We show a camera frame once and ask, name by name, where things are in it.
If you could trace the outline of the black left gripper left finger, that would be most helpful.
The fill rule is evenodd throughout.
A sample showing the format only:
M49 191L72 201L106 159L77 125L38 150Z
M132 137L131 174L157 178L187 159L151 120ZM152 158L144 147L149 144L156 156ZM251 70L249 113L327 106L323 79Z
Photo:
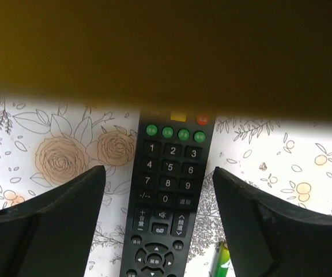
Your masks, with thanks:
M0 210L0 276L84 276L105 182L95 166Z

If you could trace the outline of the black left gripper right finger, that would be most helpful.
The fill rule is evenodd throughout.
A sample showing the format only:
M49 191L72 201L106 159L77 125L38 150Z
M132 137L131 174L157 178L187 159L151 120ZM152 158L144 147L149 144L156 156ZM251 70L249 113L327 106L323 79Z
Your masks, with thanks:
M216 167L214 191L236 276L332 276L332 216Z

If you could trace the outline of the black tv remote control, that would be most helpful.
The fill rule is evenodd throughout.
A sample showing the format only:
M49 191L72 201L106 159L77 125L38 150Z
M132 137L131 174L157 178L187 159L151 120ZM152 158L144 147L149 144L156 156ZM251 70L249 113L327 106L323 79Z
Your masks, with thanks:
M121 276L184 275L213 120L197 113L140 113Z

